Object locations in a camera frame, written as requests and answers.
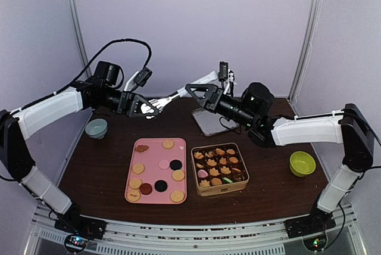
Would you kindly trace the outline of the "gingerbread brown leaf cookie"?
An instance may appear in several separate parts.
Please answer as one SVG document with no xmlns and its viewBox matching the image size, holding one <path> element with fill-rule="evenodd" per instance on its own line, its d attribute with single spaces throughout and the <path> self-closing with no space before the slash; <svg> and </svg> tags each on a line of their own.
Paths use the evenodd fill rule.
<svg viewBox="0 0 381 255">
<path fill-rule="evenodd" d="M 148 145 L 137 145 L 135 147 L 135 151 L 137 151 L 138 153 L 143 153 L 144 151 L 146 151 L 148 149 L 149 149 Z"/>
</svg>

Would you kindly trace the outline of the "gold cookie tin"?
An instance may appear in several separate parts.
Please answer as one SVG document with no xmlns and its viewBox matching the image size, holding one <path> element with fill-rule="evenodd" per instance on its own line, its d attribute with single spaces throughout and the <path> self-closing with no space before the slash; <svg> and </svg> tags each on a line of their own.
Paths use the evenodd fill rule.
<svg viewBox="0 0 381 255">
<path fill-rule="evenodd" d="M 227 194 L 246 188 L 250 176 L 239 147 L 234 142 L 207 145 L 191 149 L 191 163 L 199 196 Z M 198 170 L 208 172 L 206 178 L 199 178 Z M 223 177 L 233 181 L 225 183 Z"/>
</svg>

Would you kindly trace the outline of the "pink sandwich cookie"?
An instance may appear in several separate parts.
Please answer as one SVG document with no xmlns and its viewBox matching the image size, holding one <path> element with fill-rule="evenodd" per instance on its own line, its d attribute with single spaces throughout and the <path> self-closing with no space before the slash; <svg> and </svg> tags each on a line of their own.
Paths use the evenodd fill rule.
<svg viewBox="0 0 381 255">
<path fill-rule="evenodd" d="M 208 172 L 204 169 L 200 169 L 197 172 L 199 178 L 206 178 L 208 176 Z"/>
<path fill-rule="evenodd" d="M 168 160 L 161 160 L 158 163 L 158 167 L 160 169 L 166 170 L 166 169 L 168 169 L 170 167 L 170 162 Z"/>
</svg>

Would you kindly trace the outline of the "green sandwich cookie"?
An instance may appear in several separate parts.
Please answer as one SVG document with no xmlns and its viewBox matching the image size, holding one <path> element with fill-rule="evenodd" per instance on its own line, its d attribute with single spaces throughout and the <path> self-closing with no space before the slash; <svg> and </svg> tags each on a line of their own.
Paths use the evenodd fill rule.
<svg viewBox="0 0 381 255">
<path fill-rule="evenodd" d="M 233 181 L 227 177 L 223 177 L 223 180 L 225 181 L 225 183 L 228 183 L 228 184 L 232 184 Z"/>
</svg>

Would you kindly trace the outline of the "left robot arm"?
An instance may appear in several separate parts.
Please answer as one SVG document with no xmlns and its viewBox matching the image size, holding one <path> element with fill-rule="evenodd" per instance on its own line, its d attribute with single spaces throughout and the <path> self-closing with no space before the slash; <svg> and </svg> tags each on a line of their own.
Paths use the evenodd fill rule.
<svg viewBox="0 0 381 255">
<path fill-rule="evenodd" d="M 130 90 L 121 90 L 116 84 L 121 71 L 116 64 L 100 61 L 90 78 L 75 80 L 63 91 L 27 108 L 1 111 L 1 161 L 10 174 L 9 180 L 17 182 L 45 203 L 74 234 L 81 233 L 86 227 L 80 207 L 38 168 L 28 141 L 36 139 L 42 130 L 60 119 L 88 108 L 105 107 L 126 117 L 156 116 L 158 109 L 135 92 L 146 84 L 152 71 L 147 67 L 139 70 L 132 77 Z"/>
</svg>

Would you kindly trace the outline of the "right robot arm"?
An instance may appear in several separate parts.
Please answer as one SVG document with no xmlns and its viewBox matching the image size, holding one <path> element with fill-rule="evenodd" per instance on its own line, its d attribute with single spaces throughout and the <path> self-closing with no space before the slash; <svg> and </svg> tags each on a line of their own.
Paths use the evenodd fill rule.
<svg viewBox="0 0 381 255">
<path fill-rule="evenodd" d="M 274 96 L 259 82 L 251 83 L 241 99 L 225 95 L 213 84 L 187 84 L 185 89 L 202 108 L 245 127 L 250 140 L 259 147 L 316 142 L 343 145 L 342 163 L 305 219 L 305 227 L 311 232 L 328 222 L 341 199 L 372 168 L 377 136 L 355 104 L 312 116 L 269 116 Z"/>
</svg>

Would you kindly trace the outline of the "silver tin lid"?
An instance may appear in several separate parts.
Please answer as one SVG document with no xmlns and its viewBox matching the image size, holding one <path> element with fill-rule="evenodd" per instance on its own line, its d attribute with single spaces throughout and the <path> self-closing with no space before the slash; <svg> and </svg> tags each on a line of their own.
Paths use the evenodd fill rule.
<svg viewBox="0 0 381 255">
<path fill-rule="evenodd" d="M 214 136 L 239 128 L 236 122 L 226 120 L 223 116 L 211 113 L 203 108 L 193 110 L 191 115 L 204 136 Z"/>
</svg>

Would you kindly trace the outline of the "pale blue ceramic bowl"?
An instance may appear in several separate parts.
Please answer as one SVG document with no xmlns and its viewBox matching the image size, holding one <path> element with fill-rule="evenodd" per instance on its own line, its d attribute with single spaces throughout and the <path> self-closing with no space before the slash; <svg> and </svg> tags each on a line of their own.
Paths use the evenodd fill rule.
<svg viewBox="0 0 381 255">
<path fill-rule="evenodd" d="M 105 119 L 91 120 L 85 127 L 85 133 L 92 139 L 102 139 L 108 132 L 108 123 Z"/>
</svg>

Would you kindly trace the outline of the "pink plastic tray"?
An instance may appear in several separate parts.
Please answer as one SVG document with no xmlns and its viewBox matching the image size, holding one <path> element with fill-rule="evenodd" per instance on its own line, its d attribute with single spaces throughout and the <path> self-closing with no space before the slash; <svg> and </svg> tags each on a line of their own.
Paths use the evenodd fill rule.
<svg viewBox="0 0 381 255">
<path fill-rule="evenodd" d="M 164 140 L 173 140 L 175 145 L 172 149 L 167 150 L 163 148 L 162 143 Z M 143 153 L 135 151 L 137 145 L 148 145 L 149 149 Z M 174 170 L 170 167 L 166 170 L 160 169 L 158 163 L 161 160 L 180 160 L 182 162 L 181 170 L 185 172 L 184 180 L 176 182 L 172 178 Z M 145 166 L 145 171 L 136 175 L 132 172 L 132 167 L 136 163 L 142 163 Z M 126 189 L 124 197 L 126 199 L 126 193 L 131 190 L 129 187 L 129 180 L 132 178 L 140 178 L 142 183 L 149 183 L 152 185 L 152 193 L 149 195 L 141 194 L 139 201 L 132 204 L 182 204 L 187 197 L 187 158 L 186 158 L 186 141 L 182 138 L 141 138 L 138 139 L 133 147 L 132 157 L 130 161 L 130 168 L 127 175 Z M 154 184 L 158 180 L 164 180 L 168 184 L 168 188 L 164 192 L 157 192 L 154 188 Z M 182 191 L 185 194 L 185 199 L 181 203 L 174 203 L 170 199 L 170 194 L 173 191 Z"/>
</svg>

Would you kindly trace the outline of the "yellow dotted cookie left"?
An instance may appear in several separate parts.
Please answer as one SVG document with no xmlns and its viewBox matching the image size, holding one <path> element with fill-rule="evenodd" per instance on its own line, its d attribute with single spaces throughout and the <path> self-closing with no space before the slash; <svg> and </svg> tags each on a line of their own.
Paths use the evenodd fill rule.
<svg viewBox="0 0 381 255">
<path fill-rule="evenodd" d="M 131 189 L 139 189 L 142 185 L 142 180 L 140 178 L 132 178 L 129 180 L 129 187 Z"/>
</svg>

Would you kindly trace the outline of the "yellow dotted cookie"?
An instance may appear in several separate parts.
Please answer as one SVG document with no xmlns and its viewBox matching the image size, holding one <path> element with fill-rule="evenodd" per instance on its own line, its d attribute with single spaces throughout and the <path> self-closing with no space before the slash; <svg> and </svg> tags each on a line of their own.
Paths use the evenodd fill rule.
<svg viewBox="0 0 381 255">
<path fill-rule="evenodd" d="M 184 180 L 184 178 L 185 178 L 185 172 L 182 171 L 182 170 L 175 170 L 172 173 L 172 178 L 173 178 L 174 181 L 180 182 L 180 181 Z"/>
<path fill-rule="evenodd" d="M 131 189 L 139 189 L 142 185 L 142 180 L 140 178 L 132 178 L 129 180 L 129 187 Z"/>
</svg>

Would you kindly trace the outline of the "yellow dotted cookie middle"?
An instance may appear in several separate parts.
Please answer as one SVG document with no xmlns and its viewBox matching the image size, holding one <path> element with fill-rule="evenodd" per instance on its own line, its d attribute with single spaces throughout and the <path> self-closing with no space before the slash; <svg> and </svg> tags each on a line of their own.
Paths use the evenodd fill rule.
<svg viewBox="0 0 381 255">
<path fill-rule="evenodd" d="M 175 170 L 172 173 L 172 178 L 173 178 L 174 181 L 180 182 L 180 181 L 184 180 L 184 178 L 185 178 L 185 172 L 182 171 L 182 170 Z"/>
</svg>

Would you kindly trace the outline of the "yellow cookie with pink sword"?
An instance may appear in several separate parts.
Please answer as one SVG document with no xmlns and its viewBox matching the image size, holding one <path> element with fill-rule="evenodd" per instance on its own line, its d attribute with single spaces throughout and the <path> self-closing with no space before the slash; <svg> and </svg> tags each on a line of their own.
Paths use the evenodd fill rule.
<svg viewBox="0 0 381 255">
<path fill-rule="evenodd" d="M 137 189 L 128 190 L 126 193 L 126 200 L 130 203 L 137 202 L 140 200 L 140 198 L 141 198 L 141 193 Z"/>
</svg>

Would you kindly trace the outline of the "aluminium frame post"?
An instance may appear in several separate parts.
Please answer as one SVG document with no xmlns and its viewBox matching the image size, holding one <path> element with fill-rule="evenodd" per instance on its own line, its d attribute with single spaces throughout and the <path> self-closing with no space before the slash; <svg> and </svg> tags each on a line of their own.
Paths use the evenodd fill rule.
<svg viewBox="0 0 381 255">
<path fill-rule="evenodd" d="M 320 14 L 321 0 L 310 0 L 310 9 L 307 18 L 304 38 L 302 41 L 301 50 L 299 53 L 298 64 L 296 67 L 295 75 L 288 95 L 288 101 L 292 106 L 296 106 L 298 96 L 301 92 L 302 84 L 305 79 L 307 67 L 312 53 L 312 41 L 314 32 L 318 24 L 318 17 Z"/>
<path fill-rule="evenodd" d="M 73 24 L 74 35 L 75 35 L 77 49 L 79 51 L 80 60 L 81 60 L 83 68 L 85 68 L 88 63 L 88 56 L 86 53 L 84 38 L 83 38 L 82 30 L 80 27 L 76 0 L 68 0 L 68 6 L 70 9 L 71 21 Z"/>
</svg>

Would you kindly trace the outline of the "left aluminium frame post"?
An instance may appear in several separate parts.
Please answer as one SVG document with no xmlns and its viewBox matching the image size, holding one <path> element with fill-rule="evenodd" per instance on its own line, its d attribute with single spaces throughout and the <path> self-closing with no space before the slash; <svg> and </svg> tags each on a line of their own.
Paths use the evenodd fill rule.
<svg viewBox="0 0 381 255">
<path fill-rule="evenodd" d="M 82 30 L 80 27 L 76 0 L 68 0 L 68 6 L 70 9 L 71 21 L 73 24 L 74 35 L 75 35 L 77 49 L 79 51 L 80 60 L 81 60 L 83 68 L 85 68 L 88 63 L 88 56 L 86 53 L 84 38 L 83 38 Z"/>
</svg>

